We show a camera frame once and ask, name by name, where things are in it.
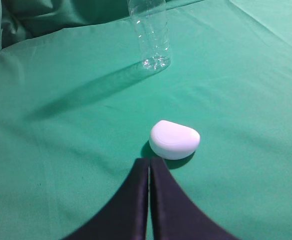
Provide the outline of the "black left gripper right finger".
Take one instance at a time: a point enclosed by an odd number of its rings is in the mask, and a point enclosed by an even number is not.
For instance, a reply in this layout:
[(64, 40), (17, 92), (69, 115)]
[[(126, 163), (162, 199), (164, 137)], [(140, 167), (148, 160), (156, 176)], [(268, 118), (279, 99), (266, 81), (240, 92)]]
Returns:
[(155, 240), (236, 240), (184, 193), (165, 161), (150, 161), (150, 209)]

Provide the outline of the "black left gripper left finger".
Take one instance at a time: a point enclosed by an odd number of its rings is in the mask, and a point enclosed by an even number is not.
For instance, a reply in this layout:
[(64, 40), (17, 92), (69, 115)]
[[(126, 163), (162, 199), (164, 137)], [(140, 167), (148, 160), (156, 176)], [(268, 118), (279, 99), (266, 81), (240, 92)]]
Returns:
[(146, 239), (149, 166), (147, 158), (136, 159), (127, 178), (107, 204), (65, 239)]

